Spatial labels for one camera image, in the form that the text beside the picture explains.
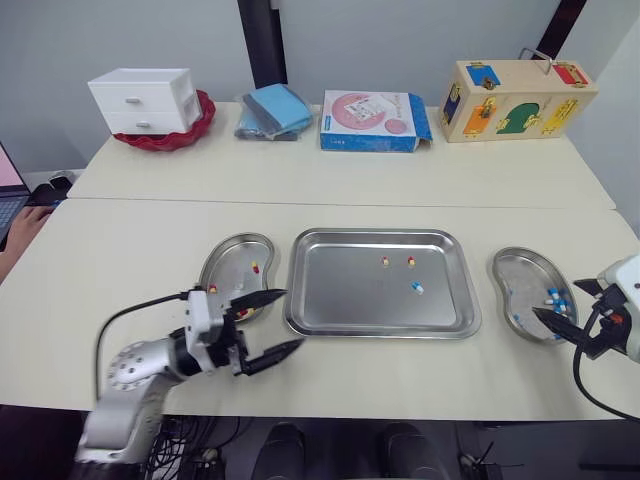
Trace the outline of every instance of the small drawer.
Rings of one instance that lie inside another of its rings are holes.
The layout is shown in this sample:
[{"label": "small drawer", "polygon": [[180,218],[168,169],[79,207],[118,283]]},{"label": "small drawer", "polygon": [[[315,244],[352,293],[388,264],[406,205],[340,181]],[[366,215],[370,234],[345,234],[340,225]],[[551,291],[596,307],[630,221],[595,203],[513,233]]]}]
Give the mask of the small drawer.
[{"label": "small drawer", "polygon": [[90,86],[103,112],[175,112],[176,100],[168,86]]},{"label": "small drawer", "polygon": [[188,130],[177,113],[106,112],[103,115],[112,133],[166,135],[171,132],[185,133]]}]

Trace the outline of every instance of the laptop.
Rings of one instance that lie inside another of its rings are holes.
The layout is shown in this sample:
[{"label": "laptop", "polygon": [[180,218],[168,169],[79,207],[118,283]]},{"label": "laptop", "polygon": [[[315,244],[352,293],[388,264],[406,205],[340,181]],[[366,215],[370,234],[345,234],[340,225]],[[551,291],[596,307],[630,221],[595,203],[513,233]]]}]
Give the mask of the laptop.
[{"label": "laptop", "polygon": [[30,194],[7,151],[0,143],[0,242],[4,241],[11,222],[27,203]]}]

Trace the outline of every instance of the table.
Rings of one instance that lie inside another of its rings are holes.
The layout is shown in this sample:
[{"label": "table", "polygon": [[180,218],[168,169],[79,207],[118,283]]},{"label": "table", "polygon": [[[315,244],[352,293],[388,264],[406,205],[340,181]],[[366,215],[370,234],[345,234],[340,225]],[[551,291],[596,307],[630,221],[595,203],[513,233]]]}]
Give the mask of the table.
[{"label": "table", "polygon": [[[594,234],[597,225],[600,232]],[[271,285],[286,284],[295,237],[311,227],[439,228],[461,243],[482,311],[461,341],[309,338],[279,366],[254,377],[228,369],[177,387],[168,413],[406,419],[568,420],[610,416],[578,392],[569,345],[517,336],[499,311],[490,273],[505,246],[534,249],[567,279],[598,274],[636,253],[617,212],[604,209],[424,208],[210,202],[68,200],[0,288],[0,403],[91,409],[93,342],[115,311],[184,290],[227,236],[256,231],[276,245]],[[590,298],[576,289],[581,322]],[[249,349],[296,335],[282,302],[247,324]],[[118,321],[108,361],[124,345],[183,325],[173,302]],[[640,414],[638,366],[617,353],[585,360],[584,382],[601,400]]]},{"label": "table", "polygon": [[233,130],[239,105],[216,106],[209,134],[173,153],[145,152],[109,139],[70,197],[615,208],[566,137],[450,144],[440,132],[437,109],[429,108],[431,146],[414,153],[326,152],[320,150],[318,122],[297,142],[238,140]]}]

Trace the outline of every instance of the stainless steel tray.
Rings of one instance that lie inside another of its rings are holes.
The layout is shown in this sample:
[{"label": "stainless steel tray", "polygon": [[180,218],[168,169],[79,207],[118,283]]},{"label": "stainless steel tray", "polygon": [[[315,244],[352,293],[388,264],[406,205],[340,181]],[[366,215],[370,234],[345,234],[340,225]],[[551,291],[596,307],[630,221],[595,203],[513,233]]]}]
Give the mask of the stainless steel tray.
[{"label": "stainless steel tray", "polygon": [[567,305],[566,316],[578,324],[578,312],[569,284],[548,259],[521,247],[504,248],[493,259],[493,274],[502,290],[504,315],[509,325],[524,338],[546,344],[563,343],[564,339],[544,326],[531,307],[545,305],[549,289],[556,288]]},{"label": "stainless steel tray", "polygon": [[452,339],[480,327],[462,248],[439,230],[307,230],[288,289],[285,319],[304,335]]},{"label": "stainless steel tray", "polygon": [[[259,233],[241,233],[220,242],[200,273],[203,289],[209,291],[209,286],[216,286],[216,293],[207,295],[211,311],[228,307],[233,298],[268,288],[267,274],[274,255],[271,240]],[[258,273],[253,270],[254,262]],[[249,313],[238,321],[256,318],[262,310]]]}]

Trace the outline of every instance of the folded blue cloth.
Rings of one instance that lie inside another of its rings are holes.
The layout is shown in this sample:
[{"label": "folded blue cloth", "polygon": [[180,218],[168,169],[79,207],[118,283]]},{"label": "folded blue cloth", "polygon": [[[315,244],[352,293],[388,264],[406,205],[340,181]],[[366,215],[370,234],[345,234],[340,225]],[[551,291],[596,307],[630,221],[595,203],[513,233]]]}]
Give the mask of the folded blue cloth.
[{"label": "folded blue cloth", "polygon": [[266,135],[300,130],[311,123],[312,113],[307,105],[280,83],[247,93],[242,100]]},{"label": "folded blue cloth", "polygon": [[[293,129],[288,132],[281,133],[273,137],[273,140],[288,140],[293,141],[298,139],[299,130]],[[242,116],[236,126],[235,136],[248,140],[269,140],[264,132],[260,129],[256,117],[251,113],[248,108],[244,108]]]}]

